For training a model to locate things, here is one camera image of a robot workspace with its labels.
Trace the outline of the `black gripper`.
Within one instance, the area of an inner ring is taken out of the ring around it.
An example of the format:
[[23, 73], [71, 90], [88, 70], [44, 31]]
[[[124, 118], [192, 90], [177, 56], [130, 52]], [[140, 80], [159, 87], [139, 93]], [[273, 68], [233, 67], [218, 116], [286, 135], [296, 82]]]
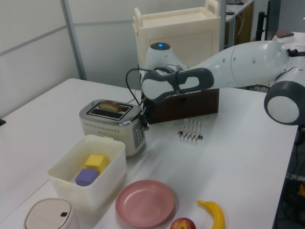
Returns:
[[156, 103], [146, 96], [142, 98], [142, 111], [140, 113], [140, 121], [143, 131], [149, 130], [149, 124], [152, 121], [152, 116], [156, 107]]

